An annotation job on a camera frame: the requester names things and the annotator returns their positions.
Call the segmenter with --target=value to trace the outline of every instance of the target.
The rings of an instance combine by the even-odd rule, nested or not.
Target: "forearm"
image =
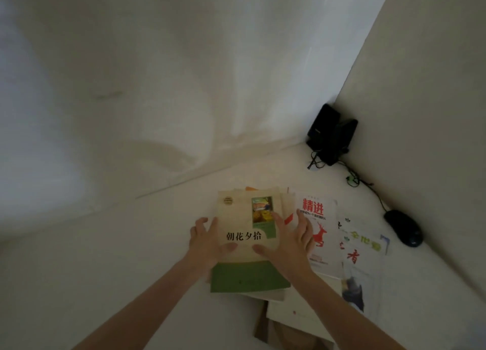
[[[73,350],[143,349],[200,274],[187,260],[179,261]]]
[[[312,271],[300,273],[291,279],[291,283],[319,316],[341,350],[404,350]]]

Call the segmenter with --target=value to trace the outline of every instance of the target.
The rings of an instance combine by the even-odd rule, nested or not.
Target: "stack of books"
[[[331,350],[334,342],[307,302],[266,258],[252,249],[254,244],[278,247],[279,230],[272,211],[290,229],[297,226],[297,208],[306,214],[315,241],[309,256],[312,269],[350,305],[376,319],[381,257],[389,240],[363,235],[355,218],[338,218],[335,200],[290,188],[247,187],[219,192],[217,206],[220,243],[235,242],[239,246],[213,268],[211,292],[265,300],[256,337],[277,348],[287,348],[289,338],[295,341],[293,348],[302,349]]]

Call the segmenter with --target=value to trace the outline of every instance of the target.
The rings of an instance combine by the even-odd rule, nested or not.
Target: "green book cover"
[[[271,262],[252,249],[254,244],[271,249],[278,246],[279,233],[271,211],[282,214],[278,188],[218,193],[219,241],[235,242],[238,248],[213,268],[211,292],[246,293],[290,287]]]

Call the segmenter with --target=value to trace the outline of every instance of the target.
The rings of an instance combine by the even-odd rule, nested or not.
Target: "computer mouse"
[[[384,214],[384,218],[405,245],[416,248],[424,241],[420,227],[405,213],[391,210]]]

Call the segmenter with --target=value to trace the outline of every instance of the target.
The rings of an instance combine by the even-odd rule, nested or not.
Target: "desk surface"
[[[374,194],[349,187],[343,167],[313,172],[309,160],[300,144],[2,245],[0,347],[71,348],[184,254],[193,221],[214,215],[216,191],[249,185],[332,196],[389,236],[380,327],[409,350],[450,349],[482,301],[426,244],[400,243]],[[252,337],[260,304],[200,282],[147,348],[267,349]]]

